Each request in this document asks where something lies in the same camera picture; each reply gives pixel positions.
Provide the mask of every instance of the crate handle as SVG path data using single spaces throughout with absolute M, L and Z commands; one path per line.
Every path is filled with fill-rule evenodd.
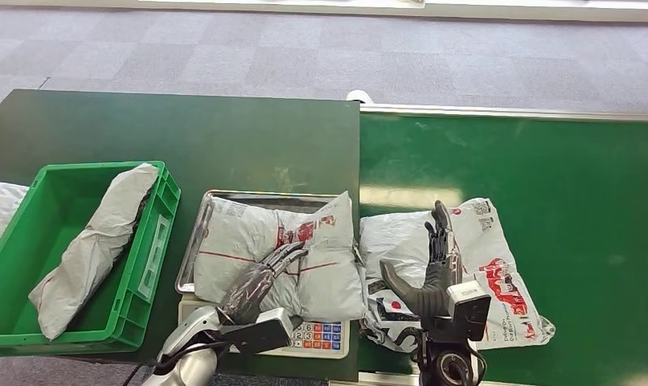
M 154 241 L 151 243 L 149 257 L 146 259 L 146 267 L 144 268 L 144 273 L 141 275 L 139 287 L 137 288 L 147 302 L 150 302 L 151 295 L 154 292 L 156 272 L 163 260 L 163 251 L 166 246 L 166 235 L 168 234 L 167 230 L 169 225 L 169 219 L 163 217 L 163 215 L 158 215 L 158 222 L 154 231 Z

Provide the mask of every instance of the red logo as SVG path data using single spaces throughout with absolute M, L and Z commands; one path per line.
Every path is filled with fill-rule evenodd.
M 336 226 L 336 218 L 329 215 L 322 217 L 319 221 L 308 221 L 301 224 L 295 232 L 287 231 L 284 227 L 280 226 L 277 229 L 277 248 L 284 244 L 293 243 L 295 240 L 307 241 L 311 239 L 314 236 L 314 230 L 323 224 L 334 227 Z
M 537 334 L 535 333 L 535 329 L 532 328 L 532 323 L 523 322 L 523 324 L 525 325 L 525 327 L 527 327 L 527 331 L 525 331 L 525 339 L 535 339 L 535 336 L 537 336 Z
M 516 315 L 527 314 L 527 304 L 525 299 L 513 283 L 511 275 L 507 271 L 507 265 L 504 260 L 496 258 L 488 265 L 480 267 L 481 271 L 486 272 L 487 285 L 494 292 L 494 296 L 500 302 L 508 303 L 511 310 Z

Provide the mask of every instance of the red stripe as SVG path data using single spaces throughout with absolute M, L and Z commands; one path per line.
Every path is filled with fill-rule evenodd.
M 317 269 L 317 268 L 324 268 L 324 267 L 328 267 L 328 266 L 330 266 L 330 265 L 336 265 L 336 264 L 338 264 L 338 263 L 326 263 L 326 264 L 320 264 L 320 265 L 315 265 L 315 266 L 312 266 L 312 267 L 308 267 L 308 268 L 301 269 L 300 271 L 298 271 L 298 273 L 291 273 L 291 272 L 288 272 L 288 271 L 284 271 L 283 273 L 285 273 L 285 274 L 287 274 L 287 275 L 289 275 L 289 276 L 298 276 L 298 275 L 300 275 L 301 273 L 303 273 L 303 272 L 305 272 L 305 271 L 311 271 L 311 270 L 313 270 L 313 269 Z
M 226 257 L 227 259 L 234 259 L 234 260 L 238 260 L 238 261 L 247 261 L 249 263 L 254 263 L 255 262 L 255 261 L 253 261 L 251 259 L 246 259 L 244 257 L 238 257 L 238 256 L 232 256 L 232 255 L 226 255 L 224 253 L 208 252 L 208 251 L 199 251 L 199 253 L 202 253 L 204 255 Z M 337 265 L 337 264 L 338 263 L 325 263 L 325 264 L 314 265 L 312 267 L 301 269 L 298 273 L 291 273 L 291 272 L 288 272 L 288 271 L 284 271 L 283 273 L 286 274 L 286 275 L 289 275 L 289 276 L 298 276 L 299 274 L 301 274 L 301 273 L 303 273 L 305 271 L 311 271 L 313 269 L 329 267 L 329 266 Z
M 311 270 L 317 269 L 317 268 L 328 267 L 329 265 L 336 265 L 336 264 L 338 264 L 338 263 L 326 263 L 326 264 L 321 264 L 321 265 L 315 265 L 313 267 L 308 267 L 308 268 L 301 269 L 301 273 L 303 273 L 305 271 L 311 271 Z
M 227 259 L 234 259 L 234 260 L 238 260 L 238 261 L 247 261 L 249 263 L 255 263 L 255 261 L 253 261 L 251 259 L 246 259 L 244 257 L 238 257 L 238 256 L 232 256 L 232 255 L 225 255 L 224 253 L 206 252 L 206 251 L 199 251 L 199 253 L 202 253 L 204 255 L 226 257 Z

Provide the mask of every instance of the digital scale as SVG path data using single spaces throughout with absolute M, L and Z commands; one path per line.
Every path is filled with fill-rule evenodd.
M 194 310 L 203 306 L 217 306 L 211 302 L 199 300 L 193 294 L 185 294 L 178 306 L 177 323 Z M 350 322 L 303 322 L 293 329 L 288 347 L 261 352 L 258 355 L 295 356 L 301 358 L 342 359 L 347 356 L 350 342 Z M 238 353 L 232 346 L 230 352 Z
M 194 295 L 194 263 L 212 215 L 213 196 L 267 209 L 281 209 L 300 213 L 314 213 L 336 197 L 335 195 L 297 195 L 249 191 L 213 190 L 207 192 L 201 201 L 201 208 L 196 217 L 194 230 L 175 285 L 175 289 L 182 295 L 182 300 L 178 306 L 178 323 L 181 323 L 189 314 L 200 307 L 217 306 L 200 300 Z M 277 348 L 258 355 L 342 359 L 347 356 L 349 342 L 350 322 L 303 322 L 299 327 L 293 329 L 288 347 Z M 232 347 L 230 352 L 238 353 L 238 350 Z

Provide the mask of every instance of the robotic arm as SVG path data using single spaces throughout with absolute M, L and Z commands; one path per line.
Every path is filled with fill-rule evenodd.
M 461 283 L 461 255 L 445 205 L 435 202 L 429 222 L 429 263 L 421 288 L 404 281 L 392 265 L 381 261 L 383 281 L 420 317 L 416 361 L 421 386 L 480 384 L 485 360 L 472 347 L 485 333 L 490 295 L 476 281 Z
M 204 386 L 231 345 L 258 353 L 288 346 L 293 325 L 283 308 L 260 312 L 274 279 L 305 256 L 304 243 L 281 246 L 242 273 L 223 300 L 192 312 L 163 344 L 144 386 Z

